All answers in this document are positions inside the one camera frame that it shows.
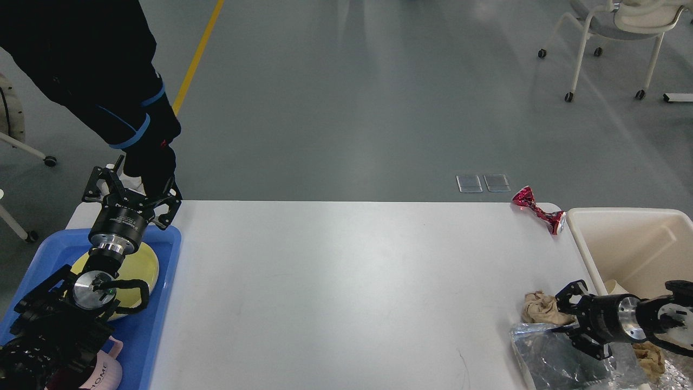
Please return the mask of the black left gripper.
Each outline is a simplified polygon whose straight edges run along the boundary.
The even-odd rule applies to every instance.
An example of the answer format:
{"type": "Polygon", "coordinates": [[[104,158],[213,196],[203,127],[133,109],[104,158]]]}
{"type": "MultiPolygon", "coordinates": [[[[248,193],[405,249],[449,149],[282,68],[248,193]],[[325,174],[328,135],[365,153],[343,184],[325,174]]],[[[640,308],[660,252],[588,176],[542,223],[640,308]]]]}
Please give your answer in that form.
{"type": "Polygon", "coordinates": [[[83,192],[85,203],[101,203],[101,210],[89,232],[94,248],[116,246],[123,255],[139,250],[148,224],[166,230],[182,203],[178,185],[170,184],[160,195],[146,197],[125,188],[118,172],[124,162],[118,157],[113,165],[94,166],[83,192]]]}

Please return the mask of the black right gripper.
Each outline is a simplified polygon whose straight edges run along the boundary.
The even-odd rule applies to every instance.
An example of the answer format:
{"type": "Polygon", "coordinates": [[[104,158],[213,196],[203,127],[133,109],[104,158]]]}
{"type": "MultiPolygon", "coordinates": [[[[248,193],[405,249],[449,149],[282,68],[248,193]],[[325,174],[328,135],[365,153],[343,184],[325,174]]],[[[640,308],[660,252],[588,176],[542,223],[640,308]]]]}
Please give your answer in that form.
{"type": "Polygon", "coordinates": [[[637,319],[641,299],[632,294],[595,296],[584,279],[567,284],[556,294],[560,313],[579,317],[579,325],[565,326],[573,348],[596,360],[613,356],[608,343],[641,343],[646,340],[637,319]]]}

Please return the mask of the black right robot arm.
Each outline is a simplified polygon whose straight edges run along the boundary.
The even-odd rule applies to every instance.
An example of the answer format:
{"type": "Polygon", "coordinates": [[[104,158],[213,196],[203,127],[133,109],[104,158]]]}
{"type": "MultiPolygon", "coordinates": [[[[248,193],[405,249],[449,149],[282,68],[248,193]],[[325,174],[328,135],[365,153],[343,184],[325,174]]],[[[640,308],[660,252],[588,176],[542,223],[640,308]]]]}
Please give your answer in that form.
{"type": "Polygon", "coordinates": [[[577,350],[596,360],[613,355],[611,343],[643,343],[691,357],[692,284],[666,281],[671,293],[652,299],[633,294],[590,294],[580,279],[556,295],[560,313],[574,315],[577,323],[562,326],[577,350]]]}

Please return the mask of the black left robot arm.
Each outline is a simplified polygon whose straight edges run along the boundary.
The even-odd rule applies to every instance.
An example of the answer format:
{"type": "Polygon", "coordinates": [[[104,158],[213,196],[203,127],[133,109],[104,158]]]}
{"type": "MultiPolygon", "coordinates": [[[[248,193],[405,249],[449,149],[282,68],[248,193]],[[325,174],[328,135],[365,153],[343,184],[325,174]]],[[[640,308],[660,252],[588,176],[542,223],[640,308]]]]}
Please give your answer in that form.
{"type": "Polygon", "coordinates": [[[82,373],[114,328],[114,314],[140,313],[151,291],[141,279],[119,279],[126,257],[140,249],[146,227],[165,230],[182,202],[175,178],[156,196],[124,187],[114,167],[95,166],[82,200],[101,204],[89,231],[91,244],[80,272],[57,269],[16,304],[12,340],[2,346],[2,388],[42,389],[60,370],[82,373]]]}

